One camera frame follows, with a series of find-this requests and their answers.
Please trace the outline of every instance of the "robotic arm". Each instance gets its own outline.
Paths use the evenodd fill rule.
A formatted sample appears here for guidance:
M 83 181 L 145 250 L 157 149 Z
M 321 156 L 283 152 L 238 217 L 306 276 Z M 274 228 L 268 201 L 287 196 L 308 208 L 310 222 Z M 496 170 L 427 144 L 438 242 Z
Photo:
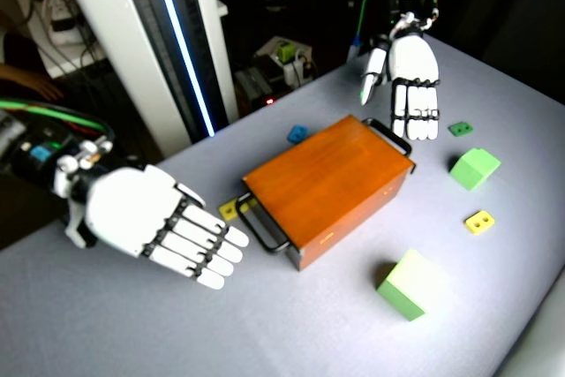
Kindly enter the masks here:
M 440 75 L 423 34 L 439 16 L 437 0 L 392 0 L 392 5 L 395 24 L 369 56 L 361 104 L 369 101 L 373 86 L 388 75 L 393 87 L 393 132 L 399 137 L 406 132 L 412 140 L 436 139 L 440 118 L 436 87 Z
M 35 104 L 24 111 L 53 108 Z M 73 117 L 58 112 L 62 119 Z M 23 123 L 0 110 L 0 167 L 68 200 L 65 234 L 77 247 L 100 239 L 220 289 L 242 260 L 239 248 L 248 237 L 206 212 L 198 194 L 154 166 L 102 166 L 112 146 L 109 135 L 82 139 L 52 120 L 33 116 Z

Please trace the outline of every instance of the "blue light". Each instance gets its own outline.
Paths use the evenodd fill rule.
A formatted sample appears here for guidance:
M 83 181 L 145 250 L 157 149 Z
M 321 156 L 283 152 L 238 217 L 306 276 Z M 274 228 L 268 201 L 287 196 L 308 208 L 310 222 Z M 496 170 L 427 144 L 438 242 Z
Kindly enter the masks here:
M 192 64 L 191 56 L 188 52 L 188 47 L 186 46 L 185 36 L 183 35 L 183 30 L 181 29 L 180 22 L 178 20 L 177 10 L 173 0 L 164 0 L 165 6 L 167 7 L 167 13 L 169 14 L 170 23 L 173 26 L 173 31 L 175 37 L 177 38 L 177 43 L 180 48 L 180 53 L 185 61 L 186 70 L 188 71 L 188 76 L 191 79 L 192 88 L 194 88 L 194 93 L 196 94 L 196 101 L 200 107 L 200 112 L 204 118 L 204 124 L 208 131 L 208 135 L 213 137 L 214 127 L 212 126 L 212 121 L 210 121 L 210 116 L 208 115 L 208 110 L 206 108 L 206 103 L 204 102 L 204 97 L 202 96 L 202 90 L 200 89 L 200 84 L 196 78 L 196 71 L 194 70 L 194 65 Z

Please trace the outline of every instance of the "dark background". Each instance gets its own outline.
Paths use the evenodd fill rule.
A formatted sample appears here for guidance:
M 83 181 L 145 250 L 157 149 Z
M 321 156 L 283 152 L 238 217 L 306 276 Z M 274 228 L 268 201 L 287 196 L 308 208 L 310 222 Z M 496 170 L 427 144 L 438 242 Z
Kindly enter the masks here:
M 360 6 L 360 0 L 223 1 L 230 9 L 222 22 L 234 71 L 248 66 L 252 53 L 274 35 L 312 45 L 320 73 L 336 68 L 345 62 Z M 563 0 L 439 0 L 439 4 L 440 19 L 429 34 L 564 101 Z M 364 41 L 383 31 L 388 22 L 387 0 L 369 0 L 368 6 Z

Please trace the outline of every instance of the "wooden box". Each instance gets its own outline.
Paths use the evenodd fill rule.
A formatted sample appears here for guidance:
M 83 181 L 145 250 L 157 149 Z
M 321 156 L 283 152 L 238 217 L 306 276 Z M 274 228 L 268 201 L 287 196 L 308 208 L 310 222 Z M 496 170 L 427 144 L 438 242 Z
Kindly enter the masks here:
M 415 166 L 410 151 L 383 124 L 349 116 L 250 172 L 243 181 L 289 240 L 268 249 L 288 246 L 298 269 L 307 267 L 396 196 Z

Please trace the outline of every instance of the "blue block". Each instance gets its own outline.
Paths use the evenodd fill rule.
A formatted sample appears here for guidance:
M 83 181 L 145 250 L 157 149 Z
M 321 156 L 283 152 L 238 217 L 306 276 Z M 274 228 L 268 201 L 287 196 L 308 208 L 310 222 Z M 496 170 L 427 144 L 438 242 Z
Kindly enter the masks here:
M 308 135 L 307 127 L 304 127 L 303 125 L 295 125 L 294 127 L 292 127 L 292 130 L 290 130 L 289 135 L 287 136 L 287 140 L 290 143 L 298 144 L 302 140 L 304 140 L 307 135 Z

